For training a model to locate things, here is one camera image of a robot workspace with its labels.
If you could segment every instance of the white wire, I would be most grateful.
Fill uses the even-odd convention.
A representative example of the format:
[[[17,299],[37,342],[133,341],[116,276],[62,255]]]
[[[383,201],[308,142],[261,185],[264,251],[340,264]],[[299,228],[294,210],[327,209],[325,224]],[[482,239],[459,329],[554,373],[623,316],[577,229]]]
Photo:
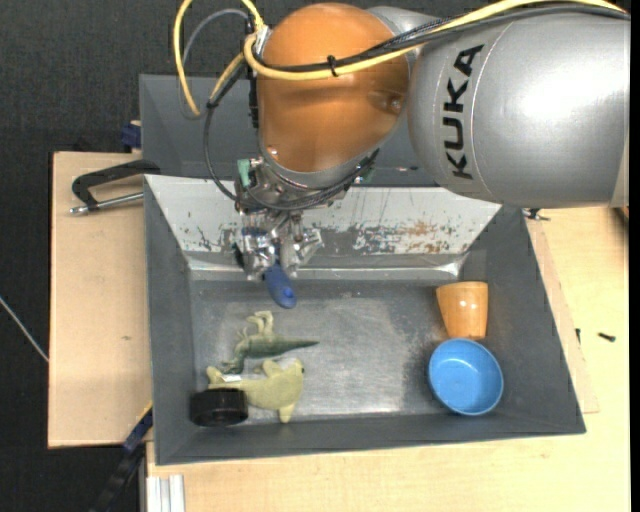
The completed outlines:
[[[184,52],[182,55],[183,66],[186,65],[187,59],[189,58],[189,52],[191,52],[191,47],[193,46],[193,43],[195,42],[198,35],[200,35],[200,32],[202,32],[202,29],[205,28],[212,21],[217,20],[218,18],[225,16],[227,14],[235,14],[236,16],[240,16],[245,21],[249,19],[249,16],[247,15],[247,13],[245,13],[244,11],[241,11],[240,9],[222,9],[220,11],[216,11],[210,14],[209,16],[207,16],[195,28],[195,30],[189,37],[189,41],[187,41],[187,44],[184,47]],[[194,115],[191,112],[187,112],[187,110],[185,109],[186,107],[185,98],[181,88],[178,88],[178,98],[180,102],[180,111],[182,112],[182,115],[184,117],[190,120],[201,119],[203,117],[204,112],[201,112],[199,115]]]
[[[31,333],[29,331],[27,331],[27,328],[20,321],[20,319],[13,312],[13,310],[9,307],[9,304],[7,304],[5,302],[5,300],[2,298],[2,295],[0,295],[0,304],[2,304],[4,306],[4,308],[7,310],[7,313],[9,313],[9,316],[11,316],[11,318],[13,318],[13,320],[15,321],[16,324],[18,324],[18,327],[20,327],[20,330],[24,333],[24,335],[27,337],[27,339],[31,342],[31,344],[33,345],[33,348],[35,348],[38,351],[38,354],[40,354],[40,356],[42,356],[42,359],[44,359],[48,363],[49,362],[49,357],[47,356],[47,354],[45,354],[44,350],[42,350],[42,348],[40,347],[38,342],[34,339],[34,337],[31,336]]]

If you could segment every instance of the yellow cable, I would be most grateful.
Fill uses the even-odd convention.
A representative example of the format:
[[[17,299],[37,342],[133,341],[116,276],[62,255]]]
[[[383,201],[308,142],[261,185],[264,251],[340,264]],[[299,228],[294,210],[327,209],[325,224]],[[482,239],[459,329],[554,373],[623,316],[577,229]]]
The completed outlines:
[[[249,12],[253,15],[255,28],[258,31],[260,28],[264,26],[264,21],[256,9],[256,6],[250,0],[240,0],[246,7],[249,9]],[[176,14],[176,21],[173,24],[173,55],[176,61],[176,69],[178,70],[178,78],[180,80],[180,86],[184,92],[185,100],[189,105],[191,111],[196,115],[200,115],[200,110],[196,105],[195,100],[193,99],[193,95],[191,94],[191,89],[189,88],[189,84],[187,83],[187,76],[184,72],[184,66],[182,65],[182,49],[180,48],[180,29],[182,28],[182,20],[184,19],[184,15],[187,12],[187,9],[191,5],[193,0],[184,0],[178,9]]]
[[[624,9],[610,4],[604,0],[566,0],[572,3],[584,4],[584,5],[592,5],[595,7],[604,7],[607,9],[612,9],[615,11],[626,12]],[[495,16],[496,14],[505,12],[509,9],[513,9],[515,7],[521,7],[523,5],[530,4],[540,4],[547,2],[557,2],[557,0],[502,0],[501,2],[496,2],[495,4],[488,5],[476,11],[473,11],[465,16],[461,16],[460,18],[456,18],[448,23],[441,25],[440,27],[432,30],[431,32],[441,32],[444,30],[449,30],[455,27],[459,27],[462,25],[466,25],[468,23],[483,20],[489,18],[491,16]],[[411,46],[409,48],[403,48],[402,50],[397,50],[395,52],[390,52],[385,55],[380,55],[378,57],[373,57],[371,59],[364,60],[362,62],[347,64],[344,66],[339,66],[335,68],[333,71],[330,69],[323,69],[317,71],[307,71],[307,72],[292,72],[292,71],[281,71],[277,69],[270,68],[268,66],[264,66],[260,64],[253,56],[253,44],[255,43],[257,38],[257,34],[250,34],[244,44],[244,56],[249,65],[257,71],[259,74],[266,76],[267,78],[275,78],[278,80],[290,80],[290,81],[303,81],[303,80],[320,80],[326,78],[333,77],[333,71],[337,74],[349,74],[356,73],[358,71],[362,71],[363,69],[370,68],[372,66],[376,66],[383,62],[387,62],[389,60],[395,59],[405,53],[408,53],[416,48],[419,48],[425,43],[419,43],[415,46]]]
[[[244,54],[240,52],[238,55],[236,55],[233,58],[233,60],[229,63],[229,65],[225,68],[225,70],[220,75],[220,78],[216,82],[216,86],[213,88],[213,91],[211,91],[211,94],[209,95],[209,99],[213,99],[213,97],[220,90],[220,88],[225,84],[225,82],[228,80],[231,74],[240,66],[242,66],[244,62],[245,62]]]

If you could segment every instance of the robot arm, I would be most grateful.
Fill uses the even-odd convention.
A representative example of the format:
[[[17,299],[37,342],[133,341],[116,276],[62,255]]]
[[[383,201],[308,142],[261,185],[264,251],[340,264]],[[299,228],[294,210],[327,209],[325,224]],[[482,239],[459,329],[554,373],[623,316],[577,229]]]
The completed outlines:
[[[628,204],[630,17],[601,0],[512,8],[524,3],[451,20],[327,3],[273,30],[257,20],[244,58],[261,157],[227,191],[247,275],[295,273],[321,244],[303,211],[339,200],[405,114],[422,167],[452,192],[531,208]]]

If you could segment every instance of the black cable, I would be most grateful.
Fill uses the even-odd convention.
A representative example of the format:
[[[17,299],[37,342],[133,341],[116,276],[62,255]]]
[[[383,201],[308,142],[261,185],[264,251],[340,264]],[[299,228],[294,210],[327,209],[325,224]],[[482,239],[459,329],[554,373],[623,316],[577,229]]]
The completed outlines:
[[[211,179],[213,180],[215,185],[218,187],[220,192],[222,192],[225,196],[227,196],[229,199],[231,199],[234,202],[237,202],[243,206],[253,207],[255,206],[254,204],[247,203],[246,200],[236,196],[233,192],[231,192],[227,187],[224,186],[222,181],[220,181],[220,178],[218,177],[213,167],[213,162],[211,161],[211,148],[209,147],[209,138],[210,138],[209,133],[211,131],[211,121],[213,119],[213,112],[218,107],[218,105],[220,105],[220,102],[226,96],[226,94],[231,90],[231,88],[238,81],[243,70],[244,70],[243,66],[238,66],[238,68],[234,70],[234,72],[229,77],[229,80],[227,80],[227,83],[223,87],[221,87],[220,90],[214,96],[209,98],[209,101],[207,101],[207,114],[205,116],[204,129],[202,131],[203,149],[204,149],[204,161],[207,165],[207,170],[209,171],[209,175],[211,176]]]
[[[377,45],[372,46],[371,48],[361,53],[351,55],[349,57],[345,57],[342,59],[332,59],[331,62],[323,61],[323,62],[316,62],[313,64],[300,64],[300,65],[293,65],[293,66],[275,66],[275,65],[272,66],[265,63],[262,57],[257,54],[255,49],[253,50],[253,56],[261,65],[277,71],[287,71],[292,73],[306,73],[309,71],[320,71],[320,70],[327,70],[327,69],[331,70],[332,68],[335,69],[335,68],[340,68],[342,66],[347,66],[350,64],[357,64],[362,61],[379,57],[381,55],[386,55],[387,53],[410,48],[418,44],[425,44],[434,40],[450,37],[452,34],[459,34],[460,32],[464,32],[466,30],[470,30],[478,27],[492,25],[495,23],[503,23],[505,21],[513,21],[513,20],[522,19],[522,18],[529,18],[532,16],[558,14],[558,13],[564,13],[564,12],[572,12],[572,13],[579,12],[579,13],[585,13],[585,14],[606,16],[606,17],[611,17],[615,19],[624,19],[624,20],[631,19],[631,15],[628,13],[615,11],[613,9],[607,9],[605,7],[597,7],[597,6],[590,6],[590,5],[568,4],[568,5],[555,5],[550,7],[536,7],[536,8],[525,8],[525,9],[518,8],[513,11],[508,11],[505,13],[501,13],[501,14],[489,17],[489,18],[472,21],[464,25],[461,25],[459,27],[448,28],[439,32],[433,32],[433,30],[445,23],[448,23],[449,21],[451,21],[451,19],[444,18],[441,20],[431,21],[424,25],[420,25],[419,27],[415,27],[407,32],[398,34],[397,36],[394,36],[391,39],[378,43]]]
[[[145,444],[142,440],[152,425],[153,412],[149,408],[122,445],[122,458],[89,512],[112,512],[115,510],[114,507],[120,496],[125,492],[142,463],[145,454]]]

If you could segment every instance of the metal clamp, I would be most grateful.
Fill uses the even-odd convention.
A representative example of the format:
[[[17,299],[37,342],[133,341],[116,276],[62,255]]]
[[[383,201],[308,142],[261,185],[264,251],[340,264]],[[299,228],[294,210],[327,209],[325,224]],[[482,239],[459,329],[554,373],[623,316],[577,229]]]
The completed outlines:
[[[91,187],[121,180],[137,174],[160,174],[160,168],[149,160],[136,160],[78,176],[74,180],[73,185],[71,185],[71,190],[76,197],[84,203],[84,206],[76,206],[71,208],[69,212],[72,214],[95,212],[103,208],[142,199],[142,192],[138,192],[105,201],[97,201],[89,191]]]

